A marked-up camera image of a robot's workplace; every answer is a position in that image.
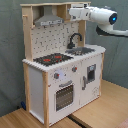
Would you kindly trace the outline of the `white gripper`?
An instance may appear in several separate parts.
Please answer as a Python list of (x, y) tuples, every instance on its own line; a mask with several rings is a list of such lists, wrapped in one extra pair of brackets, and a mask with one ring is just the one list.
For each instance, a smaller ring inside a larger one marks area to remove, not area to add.
[(70, 8), (69, 14), (71, 16), (71, 21), (89, 19), (89, 10), (87, 8)]

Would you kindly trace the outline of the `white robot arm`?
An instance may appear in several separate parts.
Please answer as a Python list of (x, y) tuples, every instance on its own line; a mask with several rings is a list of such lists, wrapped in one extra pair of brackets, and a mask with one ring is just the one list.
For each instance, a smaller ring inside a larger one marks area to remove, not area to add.
[(128, 30), (121, 31), (113, 29), (117, 21), (117, 12), (110, 8), (70, 8), (69, 14), (78, 20), (96, 22), (96, 32), (98, 35), (128, 37)]

